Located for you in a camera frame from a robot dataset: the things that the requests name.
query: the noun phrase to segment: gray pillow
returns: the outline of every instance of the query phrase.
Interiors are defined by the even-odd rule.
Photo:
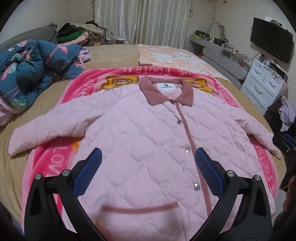
[[[0,53],[6,49],[9,49],[11,46],[18,44],[24,40],[45,40],[54,44],[57,44],[57,35],[55,30],[57,25],[51,23],[44,27],[35,28],[19,34],[17,36],[12,37],[11,39],[5,41],[4,43],[0,44]]]

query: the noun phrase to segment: clothing label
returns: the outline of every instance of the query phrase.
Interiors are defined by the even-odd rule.
[[[159,91],[170,92],[176,89],[176,86],[171,83],[156,83],[155,85]]]

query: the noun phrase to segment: folded clothes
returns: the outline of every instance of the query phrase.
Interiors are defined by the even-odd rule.
[[[85,24],[93,24],[93,25],[95,25],[97,28],[100,27],[97,23],[95,23],[94,20],[92,20],[92,21],[87,21]]]
[[[65,42],[62,44],[59,44],[60,46],[67,46],[67,45],[71,45],[71,44],[79,44],[82,41],[86,40],[87,38],[89,38],[89,33],[88,32],[84,32],[81,36],[79,36],[78,38],[69,41],[69,42]]]
[[[81,36],[84,33],[84,30],[80,30],[78,32],[72,33],[68,36],[65,37],[61,37],[61,38],[57,38],[58,43],[64,43],[64,42],[69,42],[72,41],[76,38],[78,38],[79,36]]]
[[[87,40],[83,40],[81,43],[79,43],[79,45],[84,45],[85,43],[89,43],[91,41],[91,39],[87,39]]]
[[[98,40],[89,40],[86,43],[82,44],[82,47],[93,47],[94,45],[94,41],[98,41]]]
[[[95,34],[102,34],[102,35],[104,34],[104,30],[101,30],[100,28],[97,28],[93,24],[78,24],[78,23],[73,23],[71,25],[73,25],[75,27],[82,27],[83,29],[85,29],[87,31],[90,30],[90,31],[92,31]]]
[[[73,33],[75,33],[75,32],[78,32],[78,31],[80,31],[80,30],[83,30],[83,28],[82,27],[78,27],[78,28],[76,28],[76,27],[71,27],[70,29],[67,29],[67,30],[65,30],[65,31],[63,31],[63,32],[60,32],[58,35],[57,35],[57,37],[58,38],[61,38],[61,37],[66,37],[66,36],[68,36],[68,35],[70,35],[70,34],[73,34]]]
[[[89,36],[91,37],[92,40],[99,40],[99,37],[95,36],[91,30],[89,30],[88,33],[89,33]]]
[[[63,32],[63,31],[66,31],[68,29],[72,28],[72,26],[69,24],[69,23],[65,23],[63,27],[61,27],[61,29],[57,32],[58,34]]]

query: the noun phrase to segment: wall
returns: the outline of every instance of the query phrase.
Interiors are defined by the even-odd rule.
[[[25,0],[12,13],[0,32],[0,44],[31,29],[54,22],[59,30],[65,23],[94,20],[94,0]]]
[[[235,49],[247,54],[249,58],[253,58],[259,52],[264,53],[266,56],[271,55],[250,41],[254,17],[264,19],[266,16],[269,16],[278,21],[283,25],[283,28],[293,33],[293,40],[296,42],[295,31],[283,12],[272,0],[227,0],[226,4],[223,3],[223,0],[217,0],[215,19],[213,20],[214,7],[215,2],[212,2],[210,4],[207,30],[209,30],[211,23],[214,21],[224,25],[225,35],[229,39],[229,43],[234,45]],[[214,24],[210,33],[217,33],[218,31],[218,26]],[[296,112],[296,95],[293,94],[296,93],[295,53],[296,48],[292,53],[289,64],[276,59],[274,56],[270,57],[270,59],[276,59],[289,77],[287,95],[293,110]]]
[[[207,0],[192,0],[193,16],[188,18],[184,49],[193,52],[189,41],[191,34],[196,30],[207,31],[210,2]]]
[[[61,28],[71,21],[72,0],[25,0],[12,13],[0,32],[0,44],[28,30],[50,24]]]
[[[95,0],[72,0],[71,23],[84,24],[94,20],[94,3]]]

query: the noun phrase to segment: green sweater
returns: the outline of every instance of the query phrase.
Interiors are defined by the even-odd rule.
[[[69,41],[72,41],[72,40],[78,38],[78,37],[81,36],[84,32],[85,32],[85,30],[80,30],[80,31],[75,32],[75,33],[72,33],[72,34],[70,34],[70,35],[68,35],[68,36],[57,38],[57,41],[58,41],[58,43],[69,42]]]

